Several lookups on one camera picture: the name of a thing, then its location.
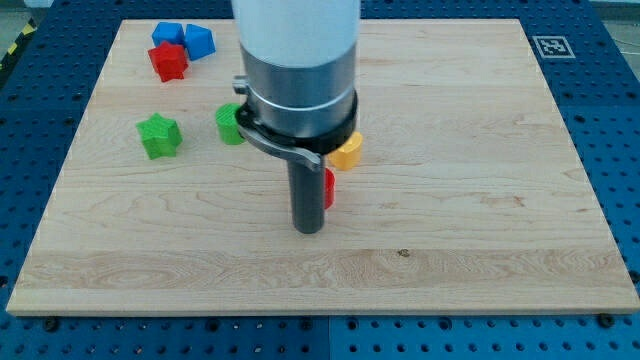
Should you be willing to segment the black clamp with metal lever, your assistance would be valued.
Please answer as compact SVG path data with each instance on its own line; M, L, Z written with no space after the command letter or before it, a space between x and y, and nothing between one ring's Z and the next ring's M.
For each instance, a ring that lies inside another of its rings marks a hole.
M251 97L235 112L238 131L250 144L273 157L301 165L310 171L322 167L322 157L337 150L356 127L358 98L353 91L344 101L319 108L278 108L252 104ZM266 125L266 115L275 120L293 120L302 132L287 135Z

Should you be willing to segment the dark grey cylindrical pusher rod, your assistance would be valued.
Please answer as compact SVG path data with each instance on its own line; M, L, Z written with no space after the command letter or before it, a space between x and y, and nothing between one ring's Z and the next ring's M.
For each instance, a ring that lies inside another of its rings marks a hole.
M303 234L316 233L324 225L325 160L320 158L317 171L294 162L287 167L293 225Z

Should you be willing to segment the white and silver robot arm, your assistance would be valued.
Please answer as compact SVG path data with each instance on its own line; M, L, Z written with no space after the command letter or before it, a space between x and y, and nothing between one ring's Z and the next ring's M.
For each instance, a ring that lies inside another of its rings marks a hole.
M355 0L233 0L245 96L239 132L286 161L292 222L318 232L325 217L325 157L356 128L356 50L361 6Z

